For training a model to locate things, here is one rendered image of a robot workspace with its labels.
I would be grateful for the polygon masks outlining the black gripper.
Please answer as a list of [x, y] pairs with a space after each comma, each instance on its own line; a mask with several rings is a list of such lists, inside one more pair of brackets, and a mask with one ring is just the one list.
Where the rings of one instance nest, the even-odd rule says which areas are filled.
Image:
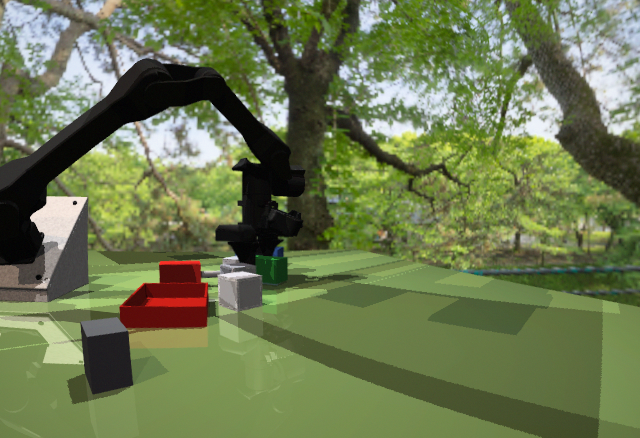
[[278, 237], [288, 237], [269, 223], [268, 229], [260, 227], [268, 202], [272, 202], [272, 206], [276, 203], [271, 195], [242, 195], [242, 200], [238, 201], [238, 206], [242, 206], [242, 223], [219, 225], [215, 229], [216, 241], [228, 242], [240, 263], [255, 265], [256, 255], [273, 256], [276, 246], [284, 241]]

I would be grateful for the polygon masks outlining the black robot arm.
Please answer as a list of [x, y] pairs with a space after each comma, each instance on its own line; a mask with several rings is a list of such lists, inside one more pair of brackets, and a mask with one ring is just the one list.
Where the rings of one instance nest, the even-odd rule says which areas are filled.
[[[211, 67], [136, 62], [109, 94], [67, 125], [38, 150], [0, 167], [0, 266], [32, 264], [43, 242], [31, 215], [46, 205], [47, 185], [120, 127], [147, 120], [170, 107], [209, 100], [245, 139], [261, 163], [247, 158], [232, 167], [242, 171], [242, 195], [299, 197], [305, 190], [305, 169], [290, 165], [291, 150], [260, 123]], [[303, 227], [301, 213], [265, 205], [261, 228], [269, 226], [288, 237]]]

